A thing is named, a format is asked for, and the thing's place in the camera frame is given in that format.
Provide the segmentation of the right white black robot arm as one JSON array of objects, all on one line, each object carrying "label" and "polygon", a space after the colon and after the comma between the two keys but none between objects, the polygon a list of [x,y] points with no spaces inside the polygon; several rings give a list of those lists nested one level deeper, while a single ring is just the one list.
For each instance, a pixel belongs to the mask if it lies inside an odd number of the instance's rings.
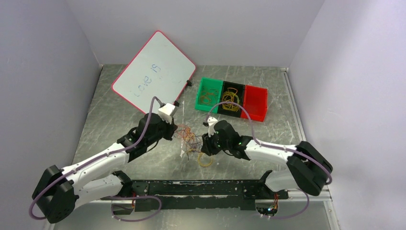
[{"label": "right white black robot arm", "polygon": [[271,198],[285,189],[300,189],[318,196],[324,186],[331,183],[332,165],[307,141],[297,145],[281,145],[264,142],[252,136],[239,135],[225,120],[210,117],[204,125],[201,151],[209,156],[223,151],[237,159],[267,161],[286,169],[265,173],[264,182],[258,186],[263,198]]}]

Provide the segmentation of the pink framed whiteboard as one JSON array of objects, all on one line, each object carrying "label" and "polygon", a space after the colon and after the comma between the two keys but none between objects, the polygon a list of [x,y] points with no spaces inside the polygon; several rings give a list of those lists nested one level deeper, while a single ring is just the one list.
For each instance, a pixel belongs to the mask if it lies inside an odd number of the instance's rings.
[{"label": "pink framed whiteboard", "polygon": [[142,113],[155,96],[174,103],[196,65],[161,31],[155,31],[115,79],[112,90]]}]

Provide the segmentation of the green plastic bin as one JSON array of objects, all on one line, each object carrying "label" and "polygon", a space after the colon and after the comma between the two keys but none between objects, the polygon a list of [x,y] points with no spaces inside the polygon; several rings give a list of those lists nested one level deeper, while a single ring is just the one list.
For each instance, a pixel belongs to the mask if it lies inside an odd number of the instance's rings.
[{"label": "green plastic bin", "polygon": [[222,80],[202,78],[196,94],[194,108],[199,111],[209,112],[215,104],[220,102],[222,88]]}]

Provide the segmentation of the black plastic bin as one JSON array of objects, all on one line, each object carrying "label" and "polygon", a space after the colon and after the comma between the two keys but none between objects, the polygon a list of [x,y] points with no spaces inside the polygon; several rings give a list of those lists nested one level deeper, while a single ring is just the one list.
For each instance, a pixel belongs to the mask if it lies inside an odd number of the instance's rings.
[{"label": "black plastic bin", "polygon": [[[244,102],[244,93],[245,85],[224,81],[222,92],[220,94],[220,102],[234,102],[242,106]],[[218,106],[217,113],[232,117],[240,117],[242,110],[237,105],[225,103]]]}]

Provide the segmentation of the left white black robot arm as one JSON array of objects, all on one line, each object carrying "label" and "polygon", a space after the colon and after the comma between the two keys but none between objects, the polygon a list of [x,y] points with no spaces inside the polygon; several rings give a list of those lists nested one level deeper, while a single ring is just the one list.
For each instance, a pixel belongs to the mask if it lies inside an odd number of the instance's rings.
[{"label": "left white black robot arm", "polygon": [[104,178],[101,175],[146,154],[161,139],[171,140],[176,129],[172,113],[148,113],[138,126],[102,152],[70,166],[46,168],[33,191],[29,216],[58,223],[93,200],[108,196],[127,199],[133,186],[124,172],[113,172]]}]

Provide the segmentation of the red plastic bin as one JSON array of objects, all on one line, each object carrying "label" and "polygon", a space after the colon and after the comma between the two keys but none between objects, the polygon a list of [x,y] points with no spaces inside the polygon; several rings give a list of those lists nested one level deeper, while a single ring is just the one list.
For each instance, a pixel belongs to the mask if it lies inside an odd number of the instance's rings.
[{"label": "red plastic bin", "polygon": [[263,122],[268,110],[268,90],[252,85],[245,85],[243,108],[251,120]]}]

